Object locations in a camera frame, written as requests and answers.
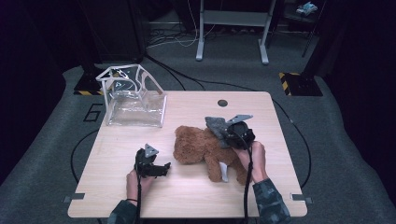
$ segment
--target brown teddy bear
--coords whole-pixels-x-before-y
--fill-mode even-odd
[[[204,130],[180,126],[175,130],[176,141],[174,157],[181,163],[195,163],[205,160],[209,179],[220,182],[220,162],[233,167],[236,171],[236,180],[245,185],[247,171],[243,167],[236,153],[230,148],[221,148],[219,139],[206,128]]]

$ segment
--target yellow black striped tape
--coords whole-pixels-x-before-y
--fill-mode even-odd
[[[102,91],[75,91],[75,95],[103,95]]]
[[[286,95],[291,95],[289,84],[286,80],[286,75],[299,76],[298,73],[279,73],[280,81],[282,82],[282,88]]]

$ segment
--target transparent container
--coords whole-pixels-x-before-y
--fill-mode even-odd
[[[166,92],[140,64],[110,66],[96,80],[102,82],[106,125],[163,126]]]

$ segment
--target camouflage sleeve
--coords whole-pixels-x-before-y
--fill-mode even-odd
[[[107,224],[133,224],[136,217],[136,206],[126,200],[117,204],[107,219]]]
[[[271,179],[256,183],[253,185],[253,190],[259,209],[260,223],[290,223],[288,207]]]

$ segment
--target table top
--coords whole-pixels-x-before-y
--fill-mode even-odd
[[[301,194],[297,176],[275,112],[271,96],[263,91],[167,91],[163,127],[106,126],[103,122],[90,157],[79,180],[70,217],[108,217],[126,197],[126,175],[134,168],[136,151],[145,144],[160,152],[155,165],[171,162],[167,176],[155,179],[142,202],[141,217],[205,218],[243,217],[244,189],[236,182],[233,169],[229,182],[211,182],[205,162],[181,164],[173,157],[175,129],[181,125],[205,128],[205,117],[226,120],[238,114],[253,115],[245,120],[266,149],[267,173],[281,193],[292,217],[305,216],[304,202],[290,194]],[[218,101],[227,101],[219,106]],[[248,191],[248,215],[259,215],[253,188]]]

